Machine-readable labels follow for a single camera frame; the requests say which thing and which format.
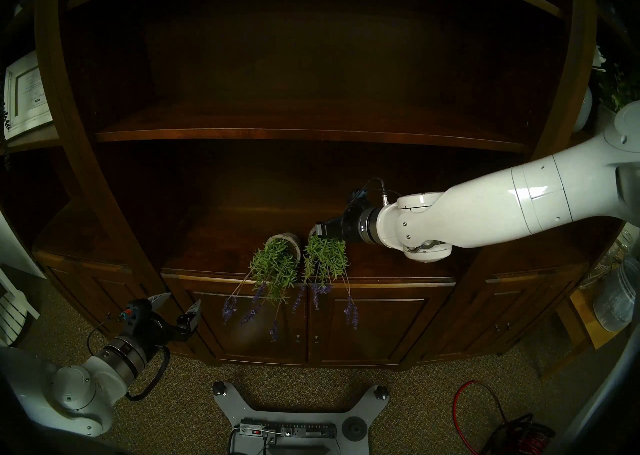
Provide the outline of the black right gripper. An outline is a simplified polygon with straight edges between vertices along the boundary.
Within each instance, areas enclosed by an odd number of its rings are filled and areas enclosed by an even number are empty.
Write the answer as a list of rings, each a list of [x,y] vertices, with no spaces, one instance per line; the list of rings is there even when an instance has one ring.
[[[339,239],[347,243],[361,243],[360,217],[362,207],[348,207],[326,223],[316,223],[314,234],[321,239]]]

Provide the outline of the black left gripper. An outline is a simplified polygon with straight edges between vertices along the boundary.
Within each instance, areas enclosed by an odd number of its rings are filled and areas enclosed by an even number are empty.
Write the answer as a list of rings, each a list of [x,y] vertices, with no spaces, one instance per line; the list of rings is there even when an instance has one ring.
[[[158,310],[171,297],[171,293],[161,293],[148,297],[151,310]],[[141,348],[156,351],[169,342],[187,342],[196,332],[201,319],[201,300],[194,302],[187,312],[177,318],[174,325],[152,311],[141,312]]]

